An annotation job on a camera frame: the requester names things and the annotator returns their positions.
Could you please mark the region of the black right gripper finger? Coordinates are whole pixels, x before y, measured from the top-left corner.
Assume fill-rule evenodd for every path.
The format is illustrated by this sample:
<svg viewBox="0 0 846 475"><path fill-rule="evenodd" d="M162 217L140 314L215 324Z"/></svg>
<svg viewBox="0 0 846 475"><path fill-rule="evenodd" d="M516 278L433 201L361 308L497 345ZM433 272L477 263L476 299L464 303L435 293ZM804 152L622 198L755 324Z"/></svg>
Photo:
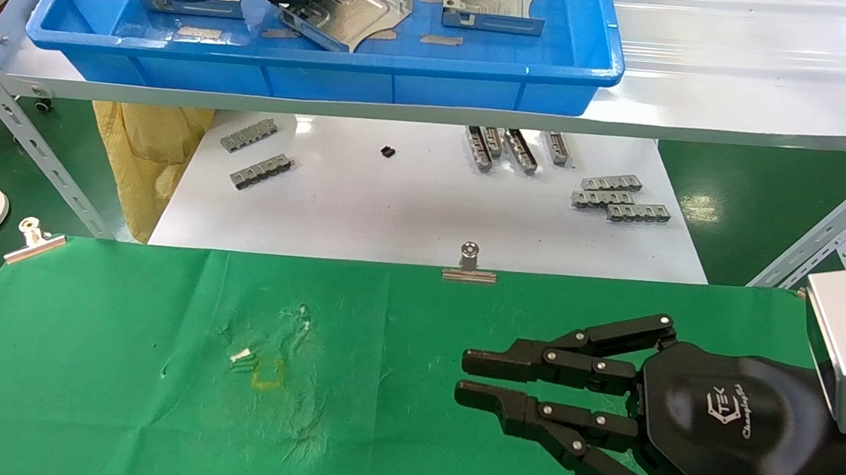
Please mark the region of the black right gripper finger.
<svg viewBox="0 0 846 475"><path fill-rule="evenodd" d="M459 405L494 414L504 434L536 442L576 475L639 475L608 454L646 448L639 424L630 417L541 402L521 391L468 380L459 381L454 394Z"/></svg>
<svg viewBox="0 0 846 475"><path fill-rule="evenodd" d="M467 349L463 370L478 377L537 382L623 396L639 370L617 355L660 348L676 340L668 315L644 316L576 329L547 342L519 338L502 352Z"/></svg>

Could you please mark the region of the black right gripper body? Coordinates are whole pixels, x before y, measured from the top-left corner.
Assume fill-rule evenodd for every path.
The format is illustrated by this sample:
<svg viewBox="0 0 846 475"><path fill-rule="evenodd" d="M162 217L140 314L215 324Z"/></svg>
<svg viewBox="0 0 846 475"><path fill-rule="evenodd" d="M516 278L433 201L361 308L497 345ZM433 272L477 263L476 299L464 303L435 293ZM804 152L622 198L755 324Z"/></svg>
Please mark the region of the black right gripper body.
<svg viewBox="0 0 846 475"><path fill-rule="evenodd" d="M846 475L846 435L817 373L676 342L642 364L633 399L649 475Z"/></svg>

